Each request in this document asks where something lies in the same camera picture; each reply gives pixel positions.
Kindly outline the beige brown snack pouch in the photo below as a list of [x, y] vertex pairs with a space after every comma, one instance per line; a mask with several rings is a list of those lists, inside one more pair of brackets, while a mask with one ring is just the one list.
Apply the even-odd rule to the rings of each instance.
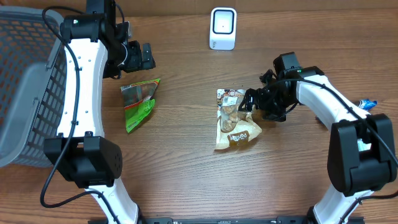
[[252, 141], [262, 129], [253, 121], [252, 113], [240, 111], [245, 91], [217, 89], [217, 135], [215, 149], [226, 149]]

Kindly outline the green red snack bag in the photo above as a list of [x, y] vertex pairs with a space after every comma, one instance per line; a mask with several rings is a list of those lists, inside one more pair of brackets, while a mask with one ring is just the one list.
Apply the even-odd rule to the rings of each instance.
[[159, 83], [160, 79], [156, 78], [120, 87], [127, 133], [131, 133], [151, 113], [155, 106], [154, 94]]

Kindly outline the blue snack bar wrapper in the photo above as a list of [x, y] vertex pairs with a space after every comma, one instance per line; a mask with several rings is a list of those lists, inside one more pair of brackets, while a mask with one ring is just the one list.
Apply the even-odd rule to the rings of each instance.
[[377, 105], [377, 101], [372, 101], [370, 99], [363, 99], [355, 101], [354, 104], [363, 110], [369, 111]]

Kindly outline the teal white snack packet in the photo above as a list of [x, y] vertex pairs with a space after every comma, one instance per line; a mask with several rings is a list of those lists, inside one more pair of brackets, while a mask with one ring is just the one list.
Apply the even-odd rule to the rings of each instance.
[[364, 143], [362, 139], [357, 140], [358, 143], [358, 151], [363, 152], [363, 151], [368, 151], [371, 149], [371, 143]]

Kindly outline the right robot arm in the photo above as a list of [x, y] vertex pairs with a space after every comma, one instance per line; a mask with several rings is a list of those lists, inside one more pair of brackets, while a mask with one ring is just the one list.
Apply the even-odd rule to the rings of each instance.
[[240, 111], [263, 111], [263, 118], [283, 122], [297, 105], [311, 109], [330, 132], [327, 172], [331, 182], [323, 198], [308, 209], [302, 223], [349, 223], [365, 200], [397, 178], [391, 120], [370, 114], [344, 97], [316, 66], [302, 67], [294, 52], [279, 55], [274, 69], [260, 77], [262, 88], [248, 89]]

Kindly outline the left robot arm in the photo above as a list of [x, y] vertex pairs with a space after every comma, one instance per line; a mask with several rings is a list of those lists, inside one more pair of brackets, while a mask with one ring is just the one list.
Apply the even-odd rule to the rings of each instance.
[[101, 116], [105, 78], [155, 67], [150, 45], [131, 40], [128, 21], [116, 22], [121, 11], [114, 1], [88, 1], [55, 32], [67, 57], [66, 91], [57, 135], [45, 140], [44, 153], [54, 172], [96, 200], [106, 223], [144, 223], [121, 179], [121, 148], [105, 138]]

